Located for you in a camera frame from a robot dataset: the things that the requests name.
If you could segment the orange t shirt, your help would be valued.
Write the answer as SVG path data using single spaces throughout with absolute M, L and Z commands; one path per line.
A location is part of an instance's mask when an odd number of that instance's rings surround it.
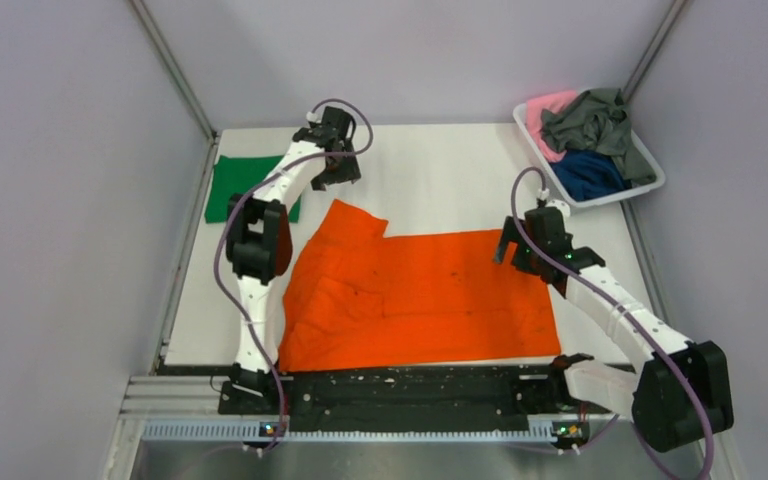
M 560 353 L 547 287 L 494 261 L 498 231 L 390 237 L 387 226 L 331 204 L 283 296 L 283 371 Z

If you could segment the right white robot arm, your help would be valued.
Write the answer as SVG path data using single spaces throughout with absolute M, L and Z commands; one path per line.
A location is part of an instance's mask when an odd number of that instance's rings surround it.
M 547 204 L 507 216 L 494 260 L 512 266 L 583 312 L 629 360 L 611 367 L 584 353 L 560 355 L 546 385 L 549 404 L 572 412 L 584 401 L 632 420 L 645 444 L 665 453 L 731 429 L 735 422 L 725 352 L 694 342 L 636 300 L 590 247 L 576 248 L 561 211 Z

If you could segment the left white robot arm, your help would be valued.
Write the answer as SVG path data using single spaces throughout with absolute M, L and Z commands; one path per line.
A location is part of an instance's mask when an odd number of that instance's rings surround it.
M 283 320 L 278 279 L 293 257 L 289 212 L 311 188 L 354 183 L 361 177 L 354 135 L 366 116 L 336 98 L 316 104 L 275 167 L 228 203 L 213 260 L 223 295 L 239 312 L 240 339 L 231 366 L 231 397 L 257 413 L 283 414 L 285 392 L 277 369 L 277 324 Z

